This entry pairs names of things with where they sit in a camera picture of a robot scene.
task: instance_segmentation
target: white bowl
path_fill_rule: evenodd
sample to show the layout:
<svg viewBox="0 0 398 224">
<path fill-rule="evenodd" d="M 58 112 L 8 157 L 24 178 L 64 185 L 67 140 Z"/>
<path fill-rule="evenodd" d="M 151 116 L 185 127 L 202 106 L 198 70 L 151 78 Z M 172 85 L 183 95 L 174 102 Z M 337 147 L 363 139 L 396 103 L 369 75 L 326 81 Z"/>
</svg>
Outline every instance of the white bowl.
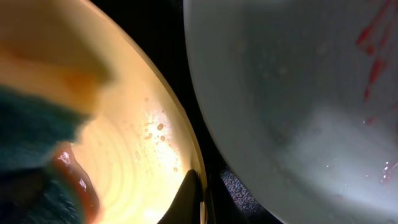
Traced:
<svg viewBox="0 0 398 224">
<path fill-rule="evenodd" d="M 0 43 L 26 57 L 111 76 L 72 149 L 101 202 L 97 223 L 157 223 L 203 159 L 177 97 L 146 54 L 86 0 L 1 0 Z"/>
<path fill-rule="evenodd" d="M 230 168 L 283 222 L 398 222 L 396 5 L 184 1 L 206 124 Z M 369 26 L 373 36 L 356 44 Z M 386 58 L 368 86 L 374 62 Z"/>
</svg>

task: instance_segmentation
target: dark surface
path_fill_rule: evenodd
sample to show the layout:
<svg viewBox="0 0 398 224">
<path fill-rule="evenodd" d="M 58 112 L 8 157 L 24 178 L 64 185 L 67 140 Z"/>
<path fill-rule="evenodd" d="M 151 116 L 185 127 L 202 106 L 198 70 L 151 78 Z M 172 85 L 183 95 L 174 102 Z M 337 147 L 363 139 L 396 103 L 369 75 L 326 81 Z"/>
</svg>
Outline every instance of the dark surface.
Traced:
<svg viewBox="0 0 398 224">
<path fill-rule="evenodd" d="M 182 0 L 92 0 L 121 26 L 162 72 L 180 100 L 198 138 L 213 202 L 209 224 L 279 223 L 259 205 L 228 168 L 201 115 L 190 77 Z"/>
</svg>

